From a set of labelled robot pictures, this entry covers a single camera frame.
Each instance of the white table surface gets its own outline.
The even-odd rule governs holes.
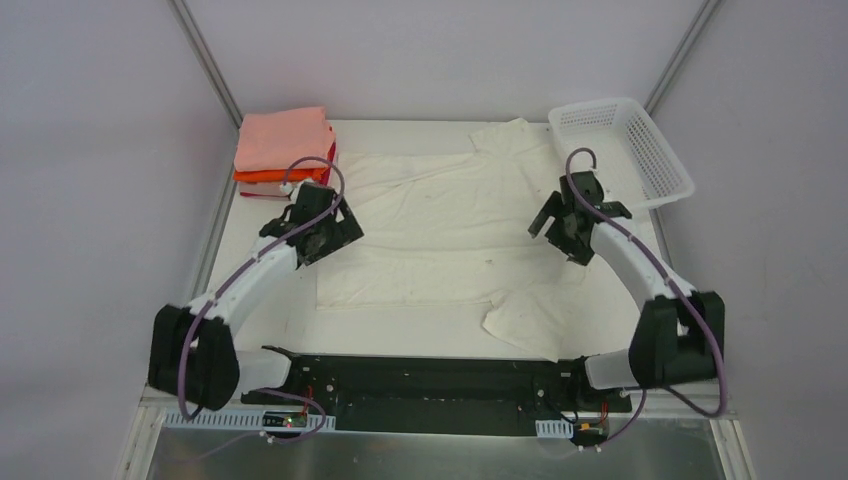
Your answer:
[[[450,154],[472,152],[468,134],[494,125],[483,122],[346,120],[331,122],[340,152]],[[547,124],[533,124],[541,135]],[[615,190],[614,185],[604,185]],[[244,261],[259,229],[280,216],[277,200],[233,199],[211,285]],[[650,216],[634,216],[640,236],[658,251]],[[532,218],[527,219],[529,226]],[[582,305],[585,322],[567,332],[562,358],[604,353],[629,345],[639,311],[629,293],[600,257],[586,275],[593,288]],[[263,301],[236,336],[236,347],[277,345],[294,352],[346,355],[402,355],[450,358],[537,358],[491,336],[481,326],[488,304],[386,307],[351,310],[315,309],[315,269],[307,268]]]

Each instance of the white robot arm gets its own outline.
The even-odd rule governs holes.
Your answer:
[[[724,303],[714,292],[698,292],[665,263],[651,259],[624,232],[636,230],[630,212],[620,202],[604,202],[604,191],[593,172],[571,175],[571,181],[590,207],[575,198],[567,176],[560,178],[562,192],[553,192],[529,232],[536,236],[549,218],[548,241],[587,265],[595,254],[612,267],[641,308],[630,347],[617,352],[585,357],[571,382],[582,394],[616,388],[658,388],[715,378],[716,363],[710,342],[697,325],[683,299],[697,309],[719,349],[724,339]],[[614,218],[617,227],[602,221]],[[670,288],[674,284],[678,292]],[[684,333],[678,334],[679,326]]]
[[[334,208],[335,212],[316,221]],[[305,229],[292,235],[297,228]],[[262,227],[244,264],[222,285],[185,307],[166,305],[159,311],[148,384],[178,396],[184,388],[185,400],[211,410],[242,393],[281,386],[291,366],[285,352],[274,347],[236,351],[233,338],[274,285],[362,236],[347,203],[337,199],[332,188],[302,184],[296,202]],[[192,328],[192,348],[187,350]]]

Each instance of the laundry basket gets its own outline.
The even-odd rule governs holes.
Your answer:
[[[631,98],[575,103],[548,114],[554,145],[563,160],[576,148],[598,157],[598,180],[611,199],[630,210],[647,210],[686,198],[695,184],[659,128]],[[587,160],[575,157],[579,171]]]

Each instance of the white wall panel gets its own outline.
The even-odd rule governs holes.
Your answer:
[[[848,472],[848,3],[729,1],[655,115],[698,190],[663,210],[676,268],[727,303],[760,478]]]
[[[0,12],[0,478],[109,478],[235,129],[164,1]]]
[[[191,0],[244,112],[544,120],[647,100],[701,0]]]

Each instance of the pink towel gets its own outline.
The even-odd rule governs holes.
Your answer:
[[[330,129],[324,107],[298,108],[270,114],[247,114],[239,129],[236,158],[240,172],[282,170],[302,157],[324,158],[336,134]],[[298,168],[324,168],[306,161]]]

